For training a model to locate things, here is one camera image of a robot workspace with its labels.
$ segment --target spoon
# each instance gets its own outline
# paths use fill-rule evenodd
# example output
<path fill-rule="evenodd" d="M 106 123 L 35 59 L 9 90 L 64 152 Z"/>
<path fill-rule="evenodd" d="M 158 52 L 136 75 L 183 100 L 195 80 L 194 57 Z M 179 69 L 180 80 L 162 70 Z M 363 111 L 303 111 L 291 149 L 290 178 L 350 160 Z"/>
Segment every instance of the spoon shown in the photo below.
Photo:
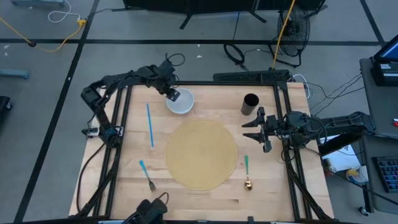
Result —
<path fill-rule="evenodd" d="M 244 155 L 244 163 L 246 164 L 246 181 L 244 183 L 244 186 L 246 189 L 251 190 L 253 187 L 253 184 L 249 180 L 249 156 Z"/>

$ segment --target blue straw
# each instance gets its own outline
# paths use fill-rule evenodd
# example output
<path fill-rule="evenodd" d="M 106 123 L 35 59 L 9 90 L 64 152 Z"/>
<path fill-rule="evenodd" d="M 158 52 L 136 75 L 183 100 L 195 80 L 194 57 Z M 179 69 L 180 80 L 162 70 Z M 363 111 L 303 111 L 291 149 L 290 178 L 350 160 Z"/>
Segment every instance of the blue straw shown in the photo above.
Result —
<path fill-rule="evenodd" d="M 150 132 L 150 144 L 152 148 L 154 147 L 154 135 L 152 134 L 152 122 L 150 121 L 149 104 L 147 103 L 147 113 L 148 113 L 148 123 Z"/>

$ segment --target blue-handled fork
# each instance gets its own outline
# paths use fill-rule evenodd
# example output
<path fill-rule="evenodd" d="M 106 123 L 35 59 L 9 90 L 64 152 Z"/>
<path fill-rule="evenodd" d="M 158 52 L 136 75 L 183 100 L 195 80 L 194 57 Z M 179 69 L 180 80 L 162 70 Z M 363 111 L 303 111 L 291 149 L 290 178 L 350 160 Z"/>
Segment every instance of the blue-handled fork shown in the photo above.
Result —
<path fill-rule="evenodd" d="M 150 180 L 150 178 L 149 178 L 149 176 L 148 176 L 147 169 L 145 168 L 144 161 L 143 161 L 143 160 L 140 160 L 140 161 L 139 161 L 139 164 L 141 165 L 142 169 L 143 169 L 144 172 L 145 172 L 145 175 L 146 175 L 147 178 L 148 178 L 150 191 L 154 192 L 154 191 L 156 190 L 156 187 L 155 187 L 155 184 Z"/>

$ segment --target wooden board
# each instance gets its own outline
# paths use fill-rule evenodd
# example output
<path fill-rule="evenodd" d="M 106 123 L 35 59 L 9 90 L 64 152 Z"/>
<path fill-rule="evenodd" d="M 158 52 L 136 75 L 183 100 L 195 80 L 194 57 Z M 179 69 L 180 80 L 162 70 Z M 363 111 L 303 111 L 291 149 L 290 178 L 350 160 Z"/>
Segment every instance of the wooden board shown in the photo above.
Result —
<path fill-rule="evenodd" d="M 260 98 L 266 115 L 276 114 L 274 92 L 266 86 L 181 86 L 188 88 L 195 96 L 191 112 L 185 115 L 173 114 L 165 104 L 165 97 L 153 89 L 144 86 L 133 88 L 129 115 L 125 130 L 121 161 L 116 190 L 114 193 L 111 218 L 124 219 L 135 212 L 137 205 L 144 199 L 153 200 L 163 192 L 170 194 L 167 204 L 169 211 L 165 220 L 239 220 L 245 221 L 253 216 L 256 221 L 293 221 L 292 204 L 287 184 L 285 164 L 280 158 L 282 143 L 276 137 L 270 137 L 272 150 L 263 153 L 258 142 L 246 138 L 242 133 L 258 132 L 259 128 L 242 128 L 241 125 L 256 117 L 253 112 L 244 116 L 240 112 L 243 98 L 247 93 L 255 93 Z M 106 111 L 111 117 L 114 99 L 107 104 Z M 282 107 L 284 98 L 280 92 Z M 307 99 L 302 83 L 289 83 L 290 103 L 293 110 L 309 113 Z M 149 103 L 154 149 L 150 148 L 150 134 L 147 120 L 146 103 Z M 165 146 L 173 131 L 184 121 L 195 118 L 212 119 L 223 124 L 234 136 L 238 146 L 238 161 L 231 177 L 221 186 L 207 191 L 189 190 L 171 178 L 165 163 Z M 99 139 L 87 142 L 83 163 L 101 145 Z M 309 148 L 318 150 L 315 142 Z M 83 176 L 80 205 L 90 199 L 98 186 L 104 150 L 87 166 Z M 244 188 L 246 171 L 244 155 L 249 156 L 249 175 L 253 189 Z M 326 214 L 333 216 L 325 176 L 319 156 L 314 152 L 302 150 L 302 164 L 308 191 Z M 156 185 L 152 193 L 142 171 L 139 160 L 146 163 L 149 176 Z M 299 202 L 302 201 L 297 190 Z M 108 193 L 103 194 L 101 211 Z M 70 214 L 76 213 L 76 195 Z"/>

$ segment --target electric fan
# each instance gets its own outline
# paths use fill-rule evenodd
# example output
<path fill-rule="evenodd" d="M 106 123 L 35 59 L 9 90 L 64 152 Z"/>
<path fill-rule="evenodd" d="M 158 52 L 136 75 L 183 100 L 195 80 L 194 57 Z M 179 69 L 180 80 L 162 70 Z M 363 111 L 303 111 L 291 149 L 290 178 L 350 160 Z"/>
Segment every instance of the electric fan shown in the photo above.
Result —
<path fill-rule="evenodd" d="M 279 19 L 278 19 L 278 35 L 282 30 L 282 26 L 284 25 L 284 21 L 286 19 L 288 11 L 279 11 Z M 280 39 L 280 49 L 281 51 L 291 57 L 298 56 L 298 65 L 288 63 L 282 60 L 276 60 L 277 62 L 284 63 L 286 65 L 290 65 L 298 67 L 301 65 L 301 53 L 305 49 L 308 43 L 308 38 L 310 37 L 310 20 L 308 19 L 308 13 L 306 10 L 302 9 L 297 3 L 294 4 L 292 12 L 289 15 L 288 21 L 286 23 L 284 32 L 282 33 L 282 37 Z M 271 50 L 272 56 L 275 57 L 274 51 L 271 48 L 271 45 L 268 45 Z"/>

